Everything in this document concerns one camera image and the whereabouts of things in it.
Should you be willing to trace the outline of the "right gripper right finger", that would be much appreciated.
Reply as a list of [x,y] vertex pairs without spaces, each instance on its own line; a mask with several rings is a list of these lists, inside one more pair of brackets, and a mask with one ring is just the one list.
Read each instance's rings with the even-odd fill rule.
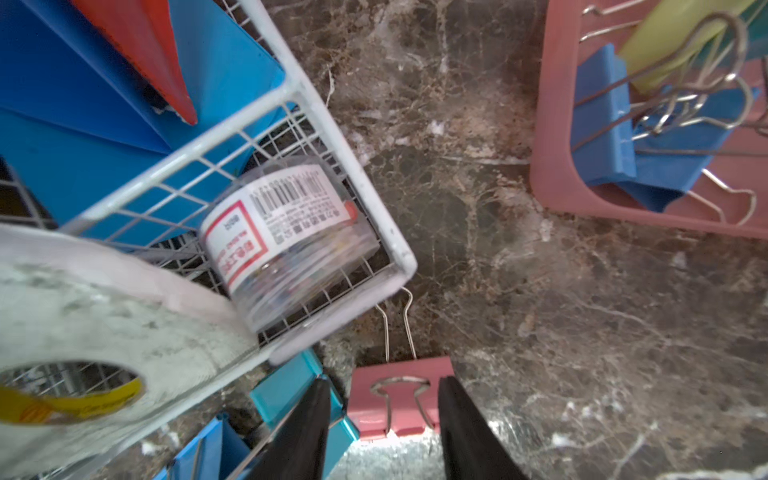
[[447,479],[527,479],[456,377],[440,379],[438,409]]

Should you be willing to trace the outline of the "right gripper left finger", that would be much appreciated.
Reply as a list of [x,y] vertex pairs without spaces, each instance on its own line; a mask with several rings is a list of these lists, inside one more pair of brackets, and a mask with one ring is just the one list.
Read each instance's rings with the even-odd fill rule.
[[331,383],[306,390],[247,479],[321,479],[331,413]]

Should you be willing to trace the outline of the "teal binder clip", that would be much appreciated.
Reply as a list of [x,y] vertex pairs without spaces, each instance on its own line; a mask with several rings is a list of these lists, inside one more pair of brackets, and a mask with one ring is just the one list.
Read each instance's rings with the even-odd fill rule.
[[[329,380],[313,349],[307,349],[265,377],[251,392],[263,423],[272,433],[298,404],[316,378]],[[331,410],[323,479],[327,479],[349,447],[360,439],[346,415],[341,395],[330,387]]]

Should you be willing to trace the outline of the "pink binder clip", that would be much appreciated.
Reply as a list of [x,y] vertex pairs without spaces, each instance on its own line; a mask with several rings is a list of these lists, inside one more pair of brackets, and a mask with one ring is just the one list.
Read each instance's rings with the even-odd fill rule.
[[411,359],[391,359],[389,317],[377,306],[383,320],[384,362],[358,367],[352,374],[346,416],[363,441],[422,435],[428,430],[437,432],[439,383],[455,374],[448,356],[418,356],[409,320],[414,296],[406,287],[401,290],[407,295],[402,321]]

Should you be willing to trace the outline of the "blue binder clip pair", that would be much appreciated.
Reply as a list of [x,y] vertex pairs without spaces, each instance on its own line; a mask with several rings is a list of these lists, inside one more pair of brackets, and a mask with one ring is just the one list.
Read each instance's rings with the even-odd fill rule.
[[[668,118],[654,105],[635,120],[627,75],[627,65],[612,44],[604,45],[578,67],[570,146],[581,180],[588,186],[612,184],[656,213],[689,197],[726,222],[722,207],[693,190],[699,178],[706,177],[731,195],[747,196],[747,210],[737,223],[750,220],[757,209],[757,193],[730,187],[708,166],[746,119],[758,97],[757,89],[735,78],[713,93],[679,96]],[[698,99],[704,104],[697,115],[676,125],[675,120]]]

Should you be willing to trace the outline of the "olive yellow binder clip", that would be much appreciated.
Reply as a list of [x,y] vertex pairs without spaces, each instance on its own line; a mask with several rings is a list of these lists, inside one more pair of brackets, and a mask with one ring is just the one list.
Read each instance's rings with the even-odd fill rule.
[[[680,47],[694,27],[707,15],[725,11],[739,16],[752,4],[753,1],[750,0],[660,1],[634,30],[618,56],[625,62],[627,73],[635,74]],[[642,94],[651,93],[675,68],[724,28],[723,21],[709,23],[684,51],[687,57],[671,61],[655,72],[632,80],[631,84]]]

